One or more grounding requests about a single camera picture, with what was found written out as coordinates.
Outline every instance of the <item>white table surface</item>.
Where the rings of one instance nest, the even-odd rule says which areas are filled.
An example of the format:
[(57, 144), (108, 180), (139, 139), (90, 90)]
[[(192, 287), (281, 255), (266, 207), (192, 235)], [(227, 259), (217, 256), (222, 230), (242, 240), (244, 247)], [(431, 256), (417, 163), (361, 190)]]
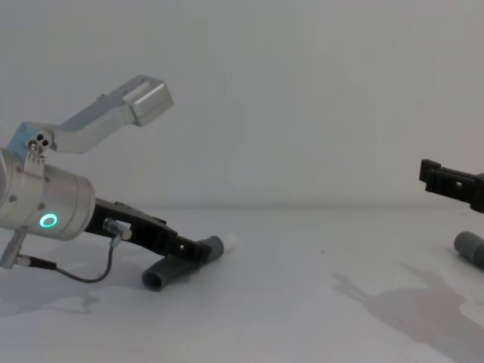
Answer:
[[(140, 278), (156, 255), (127, 244), (96, 285), (2, 271), (0, 361), (484, 361), (484, 273), (452, 246), (460, 231), (484, 235), (469, 209), (154, 212), (240, 246), (161, 293)], [(23, 251), (94, 277), (107, 240), (29, 237)]]

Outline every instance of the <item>green led ring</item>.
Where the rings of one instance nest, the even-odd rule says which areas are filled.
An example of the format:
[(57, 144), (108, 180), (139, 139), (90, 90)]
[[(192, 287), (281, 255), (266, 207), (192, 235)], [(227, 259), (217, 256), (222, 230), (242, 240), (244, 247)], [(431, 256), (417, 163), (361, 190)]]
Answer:
[(57, 216), (53, 213), (46, 214), (40, 219), (39, 224), (45, 229), (52, 228), (57, 224)]

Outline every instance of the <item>black cable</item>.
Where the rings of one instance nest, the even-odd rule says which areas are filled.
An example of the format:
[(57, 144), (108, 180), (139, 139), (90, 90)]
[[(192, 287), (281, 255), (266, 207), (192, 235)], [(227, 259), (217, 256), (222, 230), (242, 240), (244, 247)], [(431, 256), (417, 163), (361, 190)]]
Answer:
[(89, 278), (80, 278), (79, 276), (75, 276), (75, 275), (71, 274), (70, 272), (67, 272), (66, 270), (63, 270), (62, 268), (58, 268), (58, 267), (55, 269), (55, 271), (59, 272), (60, 274), (66, 276), (68, 278), (72, 278), (73, 280), (78, 281), (78, 282), (83, 282), (85, 284), (95, 284), (95, 283), (97, 283), (99, 281), (104, 280), (109, 275), (109, 273), (111, 271), (111, 266), (113, 265), (113, 251), (114, 251), (114, 248), (113, 247), (110, 247), (109, 248), (109, 253), (107, 255), (107, 266), (106, 266), (106, 270), (98, 278), (92, 278), (92, 279), (89, 279)]

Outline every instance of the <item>white wall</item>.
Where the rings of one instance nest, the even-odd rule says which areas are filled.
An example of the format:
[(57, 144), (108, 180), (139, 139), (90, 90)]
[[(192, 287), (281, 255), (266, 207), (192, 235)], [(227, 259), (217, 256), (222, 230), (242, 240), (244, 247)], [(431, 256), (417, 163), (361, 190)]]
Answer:
[(452, 205), (420, 159), (484, 169), (482, 0), (3, 0), (0, 144), (131, 76), (175, 108), (51, 162), (150, 205)]

